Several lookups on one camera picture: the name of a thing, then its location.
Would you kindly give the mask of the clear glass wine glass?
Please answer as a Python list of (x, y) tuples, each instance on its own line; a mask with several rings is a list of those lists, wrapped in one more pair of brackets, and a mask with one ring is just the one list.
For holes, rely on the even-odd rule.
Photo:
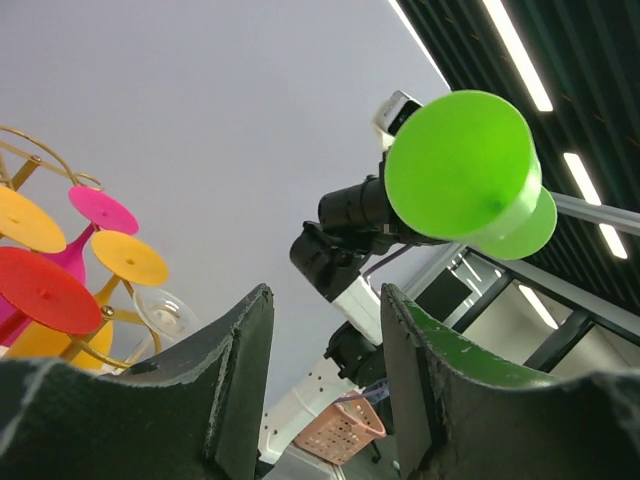
[(133, 311), (105, 306), (103, 312), (113, 324), (128, 325), (135, 334), (135, 344), (122, 357), (126, 366), (169, 349), (198, 331), (203, 323), (182, 300), (154, 287), (132, 290)]

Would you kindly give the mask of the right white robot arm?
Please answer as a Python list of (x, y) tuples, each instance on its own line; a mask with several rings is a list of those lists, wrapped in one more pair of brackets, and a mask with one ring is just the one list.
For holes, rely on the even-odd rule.
[(263, 418), (256, 474), (345, 393), (391, 381), (406, 479), (635, 479), (639, 376), (561, 381), (509, 362), (361, 270), (393, 244), (426, 245), (393, 211), (384, 175), (324, 195), (290, 258), (345, 323), (322, 360)]

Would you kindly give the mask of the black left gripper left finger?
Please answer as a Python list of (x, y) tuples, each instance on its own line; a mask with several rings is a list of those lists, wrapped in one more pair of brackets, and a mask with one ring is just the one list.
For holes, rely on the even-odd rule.
[(3, 361), (2, 477), (253, 478), (273, 326), (262, 284), (119, 375), (53, 358)]

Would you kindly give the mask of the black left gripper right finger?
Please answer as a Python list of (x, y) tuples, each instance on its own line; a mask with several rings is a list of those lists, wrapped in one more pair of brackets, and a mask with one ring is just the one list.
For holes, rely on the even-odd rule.
[(635, 479), (639, 374), (571, 380), (512, 363), (381, 290), (384, 359), (405, 479)]

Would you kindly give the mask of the red plastic wine glass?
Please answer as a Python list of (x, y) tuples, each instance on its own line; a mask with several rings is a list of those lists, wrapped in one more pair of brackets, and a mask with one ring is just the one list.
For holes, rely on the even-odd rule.
[(68, 334), (87, 335), (102, 324), (86, 287), (51, 260), (18, 247), (1, 248), (1, 298), (13, 312), (1, 324), (5, 342), (26, 321)]

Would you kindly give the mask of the yellow plastic wine glass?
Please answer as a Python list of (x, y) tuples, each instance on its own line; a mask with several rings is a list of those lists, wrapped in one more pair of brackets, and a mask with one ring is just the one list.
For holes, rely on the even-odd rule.
[(169, 277), (165, 260), (138, 238), (118, 231), (101, 230), (90, 239), (91, 249), (100, 263), (111, 272), (111, 278), (94, 294), (101, 309), (102, 324), (85, 336), (70, 336), (32, 322), (4, 353), (6, 358), (61, 357), (72, 365), (90, 371), (102, 366), (124, 370), (130, 361), (116, 360), (108, 355), (117, 321), (138, 324), (141, 317), (126, 310), (114, 309), (110, 304), (113, 292), (120, 285), (129, 294), (134, 285), (158, 287)]

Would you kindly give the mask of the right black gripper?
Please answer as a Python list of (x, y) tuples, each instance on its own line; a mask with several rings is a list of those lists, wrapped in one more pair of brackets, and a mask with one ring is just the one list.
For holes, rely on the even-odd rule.
[(392, 208), (384, 184), (390, 150), (382, 153), (378, 174), (360, 184), (325, 194), (318, 203), (318, 220), (332, 235), (355, 240), (371, 239), (388, 245), (433, 246), (448, 244), (410, 228)]

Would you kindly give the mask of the green plastic wine glass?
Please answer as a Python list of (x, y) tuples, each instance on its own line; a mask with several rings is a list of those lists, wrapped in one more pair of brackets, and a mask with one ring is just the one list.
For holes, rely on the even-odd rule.
[(504, 98), (458, 90), (417, 110), (389, 148), (392, 208), (420, 234), (503, 260), (537, 253), (558, 211), (531, 129)]

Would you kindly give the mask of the orange plastic wine glass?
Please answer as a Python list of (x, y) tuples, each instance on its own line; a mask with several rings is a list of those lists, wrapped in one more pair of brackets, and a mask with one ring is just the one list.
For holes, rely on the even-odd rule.
[(1, 234), (38, 252), (59, 253), (67, 245), (63, 231), (44, 210), (5, 186), (1, 187)]

